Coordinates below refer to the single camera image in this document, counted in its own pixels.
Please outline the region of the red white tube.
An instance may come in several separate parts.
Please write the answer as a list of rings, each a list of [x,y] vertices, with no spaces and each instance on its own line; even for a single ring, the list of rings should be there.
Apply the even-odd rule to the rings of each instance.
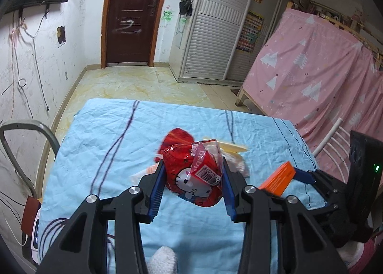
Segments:
[[[139,182],[141,181],[142,177],[145,176],[145,175],[151,175],[151,174],[154,174],[156,172],[158,168],[158,163],[155,163],[154,165],[150,166],[150,167],[147,167],[146,169],[144,170],[141,170],[135,174],[133,174],[131,177],[130,177],[130,181],[131,183],[134,185],[134,186],[138,186]]]

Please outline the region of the orange box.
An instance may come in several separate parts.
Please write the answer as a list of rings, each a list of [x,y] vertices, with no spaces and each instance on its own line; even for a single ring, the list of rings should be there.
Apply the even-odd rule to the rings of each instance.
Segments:
[[[281,196],[295,176],[296,171],[292,164],[287,161],[279,166],[267,180],[265,180],[259,189],[271,193],[275,196]]]

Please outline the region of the red hello kitty bag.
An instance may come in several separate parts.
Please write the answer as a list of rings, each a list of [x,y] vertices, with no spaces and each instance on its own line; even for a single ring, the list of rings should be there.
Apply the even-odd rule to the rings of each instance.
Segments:
[[[215,139],[196,141],[181,128],[163,139],[155,162],[163,161],[166,187],[200,207],[212,207],[222,198],[223,156]]]

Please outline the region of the white metal chair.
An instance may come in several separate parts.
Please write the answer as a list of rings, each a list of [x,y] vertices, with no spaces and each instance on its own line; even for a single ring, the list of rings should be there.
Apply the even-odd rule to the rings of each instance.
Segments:
[[[346,183],[349,178],[350,168],[350,133],[342,127],[344,120],[339,117],[322,141],[315,148],[313,155],[317,157],[324,153],[335,165],[342,182]]]

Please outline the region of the light blue bed sheet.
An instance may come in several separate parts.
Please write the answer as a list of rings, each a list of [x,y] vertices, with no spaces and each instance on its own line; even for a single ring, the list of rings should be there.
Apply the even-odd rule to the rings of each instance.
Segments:
[[[318,169],[289,121],[194,106],[91,99],[75,115],[50,171],[39,220],[39,255],[47,253],[62,222],[88,195],[117,196],[132,185],[133,175],[154,165],[163,139],[175,128],[196,141],[244,146],[247,182],[254,186],[285,162],[305,171]],[[165,191],[157,217],[140,229],[145,256],[170,247],[180,273],[238,270],[244,226],[231,221],[223,202],[199,207]]]

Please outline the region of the white fluffy glove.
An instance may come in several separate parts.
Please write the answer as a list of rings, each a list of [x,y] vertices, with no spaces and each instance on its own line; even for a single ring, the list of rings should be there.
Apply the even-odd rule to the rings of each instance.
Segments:
[[[177,255],[171,248],[162,246],[149,259],[147,270],[151,274],[177,274]]]

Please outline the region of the pink tree-print curtain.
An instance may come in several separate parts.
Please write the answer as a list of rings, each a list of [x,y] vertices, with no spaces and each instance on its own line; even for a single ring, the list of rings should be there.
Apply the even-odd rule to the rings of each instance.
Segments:
[[[243,90],[267,116],[290,121],[313,153],[336,119],[382,139],[382,70],[351,33],[323,18],[287,9],[258,53]],[[319,168],[341,180],[332,161]]]

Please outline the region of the brown box on floor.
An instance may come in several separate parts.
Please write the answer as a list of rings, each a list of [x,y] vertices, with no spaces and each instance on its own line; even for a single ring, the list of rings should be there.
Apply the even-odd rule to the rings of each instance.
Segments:
[[[33,225],[40,207],[41,202],[38,199],[31,196],[27,197],[21,220],[21,231],[28,236],[32,236]]]

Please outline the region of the white louvered wardrobe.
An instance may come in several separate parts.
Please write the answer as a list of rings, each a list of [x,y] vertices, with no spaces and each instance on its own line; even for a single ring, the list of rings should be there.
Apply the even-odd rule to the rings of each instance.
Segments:
[[[179,82],[241,84],[289,2],[306,9],[310,0],[193,0],[192,15],[178,17],[169,56],[173,75]],[[236,49],[249,11],[264,17],[252,53]]]

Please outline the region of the dark brown door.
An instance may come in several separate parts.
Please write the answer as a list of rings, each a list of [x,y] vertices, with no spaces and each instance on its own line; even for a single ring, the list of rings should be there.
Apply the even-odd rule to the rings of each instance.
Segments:
[[[105,0],[101,67],[152,66],[164,0]]]

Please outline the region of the colourful wall chart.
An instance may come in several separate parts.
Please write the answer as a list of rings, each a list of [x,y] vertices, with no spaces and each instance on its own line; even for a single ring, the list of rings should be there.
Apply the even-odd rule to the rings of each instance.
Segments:
[[[245,17],[236,49],[246,53],[252,53],[263,26],[264,17],[253,11],[249,11]]]

